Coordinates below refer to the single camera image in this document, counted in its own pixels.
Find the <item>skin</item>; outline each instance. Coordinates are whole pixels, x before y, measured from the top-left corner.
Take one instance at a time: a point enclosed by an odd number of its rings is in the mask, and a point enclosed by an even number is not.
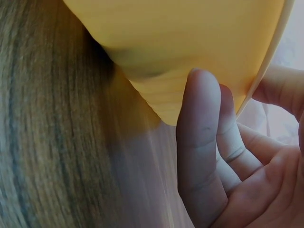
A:
[[[304,73],[271,66],[253,98],[298,120],[299,146],[237,124],[230,90],[189,73],[176,137],[178,190],[195,227],[304,224]]]

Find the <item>brown wood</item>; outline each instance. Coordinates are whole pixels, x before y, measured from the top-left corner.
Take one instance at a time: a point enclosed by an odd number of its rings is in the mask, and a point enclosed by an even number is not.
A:
[[[0,227],[184,228],[175,129],[61,0],[0,0]]]

